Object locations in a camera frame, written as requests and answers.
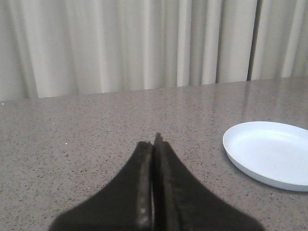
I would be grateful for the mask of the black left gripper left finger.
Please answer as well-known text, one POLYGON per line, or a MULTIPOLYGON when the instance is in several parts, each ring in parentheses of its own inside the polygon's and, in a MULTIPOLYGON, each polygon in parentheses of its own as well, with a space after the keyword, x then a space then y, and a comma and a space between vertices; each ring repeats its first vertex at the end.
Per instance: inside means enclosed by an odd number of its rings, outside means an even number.
POLYGON ((51 231, 150 231, 153 146, 141 141, 98 193, 56 218, 51 231))

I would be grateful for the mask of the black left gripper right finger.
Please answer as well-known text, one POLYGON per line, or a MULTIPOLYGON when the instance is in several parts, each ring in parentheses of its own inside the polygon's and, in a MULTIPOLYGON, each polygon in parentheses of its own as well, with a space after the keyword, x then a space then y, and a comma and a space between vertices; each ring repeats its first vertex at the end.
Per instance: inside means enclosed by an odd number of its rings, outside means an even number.
POLYGON ((262 231, 254 218, 208 190, 157 133, 154 141, 154 230, 262 231))

